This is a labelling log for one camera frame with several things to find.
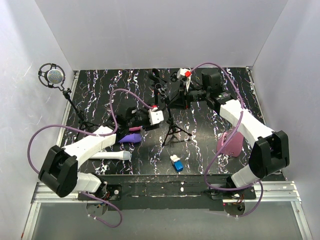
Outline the black round-base mic stand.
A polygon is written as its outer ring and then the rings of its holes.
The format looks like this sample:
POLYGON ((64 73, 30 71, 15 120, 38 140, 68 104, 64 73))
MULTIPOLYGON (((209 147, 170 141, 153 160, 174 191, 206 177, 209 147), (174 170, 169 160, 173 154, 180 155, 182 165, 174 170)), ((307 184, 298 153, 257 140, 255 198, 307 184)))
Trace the black round-base mic stand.
POLYGON ((148 78, 153 82, 154 104, 159 105, 159 96, 164 96, 167 88, 167 81, 160 77, 160 71, 157 68, 152 68, 148 71, 148 78))

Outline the purple handheld microphone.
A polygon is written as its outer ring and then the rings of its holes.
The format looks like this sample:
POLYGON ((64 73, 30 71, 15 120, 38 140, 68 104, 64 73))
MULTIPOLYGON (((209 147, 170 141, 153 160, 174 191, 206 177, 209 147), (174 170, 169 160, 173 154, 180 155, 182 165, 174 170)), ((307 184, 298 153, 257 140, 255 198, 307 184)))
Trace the purple handheld microphone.
POLYGON ((118 143, 139 143, 142 140, 142 136, 140 133, 132 133, 122 137, 118 143))

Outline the white handheld microphone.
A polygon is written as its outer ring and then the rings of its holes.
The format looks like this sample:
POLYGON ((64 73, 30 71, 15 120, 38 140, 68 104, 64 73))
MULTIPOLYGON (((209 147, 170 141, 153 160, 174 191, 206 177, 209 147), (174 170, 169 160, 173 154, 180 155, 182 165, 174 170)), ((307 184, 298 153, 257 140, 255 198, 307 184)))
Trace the white handheld microphone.
POLYGON ((129 151, 101 151, 95 153, 90 159, 108 159, 108 160, 121 160, 121 161, 128 161, 132 157, 132 154, 129 151))

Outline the pink handheld microphone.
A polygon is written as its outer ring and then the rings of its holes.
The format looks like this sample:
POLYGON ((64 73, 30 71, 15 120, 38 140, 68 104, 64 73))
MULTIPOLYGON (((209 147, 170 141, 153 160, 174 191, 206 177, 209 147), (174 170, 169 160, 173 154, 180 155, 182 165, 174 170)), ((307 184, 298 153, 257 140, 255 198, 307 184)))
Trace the pink handheld microphone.
POLYGON ((137 131, 140 131, 141 129, 142 129, 141 126, 136 126, 136 127, 130 127, 129 131, 130 132, 137 132, 137 131))

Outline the black stand with purple mic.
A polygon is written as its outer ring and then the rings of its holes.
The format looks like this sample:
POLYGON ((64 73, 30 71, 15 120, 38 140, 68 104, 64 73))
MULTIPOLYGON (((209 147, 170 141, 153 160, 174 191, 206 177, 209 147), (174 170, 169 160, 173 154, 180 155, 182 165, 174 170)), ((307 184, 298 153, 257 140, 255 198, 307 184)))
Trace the black stand with purple mic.
POLYGON ((170 76, 170 81, 175 83, 178 81, 178 73, 175 71, 172 73, 172 75, 170 76))

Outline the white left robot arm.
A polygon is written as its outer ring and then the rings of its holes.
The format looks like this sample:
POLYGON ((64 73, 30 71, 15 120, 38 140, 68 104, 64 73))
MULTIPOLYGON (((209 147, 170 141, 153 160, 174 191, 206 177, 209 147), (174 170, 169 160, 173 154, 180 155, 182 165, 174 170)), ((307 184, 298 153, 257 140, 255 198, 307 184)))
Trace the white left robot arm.
POLYGON ((80 167, 89 159, 130 160, 132 154, 129 151, 105 149, 117 143, 138 143, 140 129, 157 129, 163 120, 163 111, 155 105, 149 110, 131 107, 125 116, 117 115, 116 121, 108 120, 92 135, 64 147, 51 147, 38 179, 61 198, 77 191, 87 192, 95 200, 106 200, 110 196, 108 183, 96 173, 80 172, 80 167))

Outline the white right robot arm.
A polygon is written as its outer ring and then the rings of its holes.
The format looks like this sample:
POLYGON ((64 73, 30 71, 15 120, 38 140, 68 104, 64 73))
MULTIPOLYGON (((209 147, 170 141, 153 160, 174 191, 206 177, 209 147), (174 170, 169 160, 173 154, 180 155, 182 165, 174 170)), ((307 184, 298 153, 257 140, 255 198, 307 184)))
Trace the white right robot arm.
POLYGON ((217 150, 218 154, 230 146, 236 134, 248 141, 251 146, 248 164, 228 177, 222 188, 230 198, 237 199, 256 181, 290 164, 288 135, 282 130, 276 132, 256 119, 244 107, 239 91, 225 90, 217 68, 203 69, 202 83, 196 89, 191 88, 192 73, 192 70, 181 68, 171 75, 171 81, 179 81, 180 86, 169 106, 187 110, 192 102, 205 101, 210 109, 230 122, 234 129, 217 150))

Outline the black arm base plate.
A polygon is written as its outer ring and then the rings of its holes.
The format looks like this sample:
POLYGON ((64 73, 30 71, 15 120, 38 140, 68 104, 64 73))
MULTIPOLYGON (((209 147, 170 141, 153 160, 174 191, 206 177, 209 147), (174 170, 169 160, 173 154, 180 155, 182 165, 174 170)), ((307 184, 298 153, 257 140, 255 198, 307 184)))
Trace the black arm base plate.
POLYGON ((219 191, 205 186, 199 181, 165 181, 165 182, 121 182, 107 184, 94 194, 95 197, 110 201, 120 210, 182 210, 207 209, 222 211, 223 201, 236 202, 254 200, 252 187, 246 190, 219 191))

